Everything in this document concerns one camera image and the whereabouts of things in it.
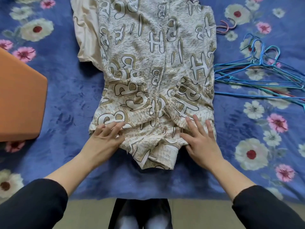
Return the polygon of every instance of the orange box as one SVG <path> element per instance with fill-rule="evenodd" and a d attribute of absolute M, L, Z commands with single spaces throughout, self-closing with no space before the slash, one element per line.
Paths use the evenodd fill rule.
<path fill-rule="evenodd" d="M 0 48 L 0 141 L 38 137 L 47 89 L 46 77 Z"/>

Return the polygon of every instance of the black sleeve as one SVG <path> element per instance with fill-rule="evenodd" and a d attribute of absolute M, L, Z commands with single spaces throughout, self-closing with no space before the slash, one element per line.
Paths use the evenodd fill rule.
<path fill-rule="evenodd" d="M 0 228 L 53 228 L 63 217 L 67 202 L 67 192 L 59 183 L 34 180 L 0 204 Z"/>
<path fill-rule="evenodd" d="M 246 229 L 305 228 L 294 210 L 262 186 L 244 189 L 235 197 L 232 208 Z"/>

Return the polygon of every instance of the tiled floor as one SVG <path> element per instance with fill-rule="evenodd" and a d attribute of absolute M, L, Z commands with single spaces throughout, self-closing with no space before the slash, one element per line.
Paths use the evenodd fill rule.
<path fill-rule="evenodd" d="M 107 229 L 115 199 L 77 200 L 67 210 L 55 229 Z M 244 229 L 231 209 L 230 201 L 169 200 L 174 229 Z M 289 205 L 305 219 L 305 205 Z"/>

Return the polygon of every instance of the floral bedsheet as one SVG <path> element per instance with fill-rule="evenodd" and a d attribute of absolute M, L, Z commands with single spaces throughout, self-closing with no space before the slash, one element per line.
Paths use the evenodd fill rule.
<path fill-rule="evenodd" d="M 225 36 L 217 36 L 215 63 L 249 56 L 251 51 L 243 49 L 249 39 L 242 40 L 246 33 L 252 33 L 267 45 L 279 46 L 283 62 L 305 71 L 305 37 L 300 27 L 303 0 L 200 2 L 213 8 L 217 23 L 229 17 L 238 24 Z M 0 10 L 0 47 L 45 75 L 49 82 L 39 138 L 0 143 L 0 199 L 4 200 L 81 150 L 104 82 L 102 73 L 92 64 L 78 62 L 70 0 L 0 0 Z M 255 50 L 261 51 L 259 43 Z M 274 82 L 262 69 L 247 70 L 240 76 Z M 257 93 L 219 83 L 215 90 Z M 214 110 L 217 142 L 225 159 L 279 199 L 304 202 L 303 108 L 285 100 L 216 95 Z M 74 198 L 82 199 L 108 197 L 220 199 L 226 195 L 215 178 L 198 167 L 186 151 L 179 152 L 175 169 L 169 171 L 140 170 L 131 156 L 120 150 L 94 170 L 74 194 Z"/>

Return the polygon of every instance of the printed shirt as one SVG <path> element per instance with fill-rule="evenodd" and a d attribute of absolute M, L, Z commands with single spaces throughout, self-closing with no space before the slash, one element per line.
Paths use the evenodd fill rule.
<path fill-rule="evenodd" d="M 142 169 L 173 169 L 185 117 L 214 122 L 213 11 L 198 0 L 97 0 L 97 15 L 105 87 L 89 131 L 125 121 L 120 148 Z"/>

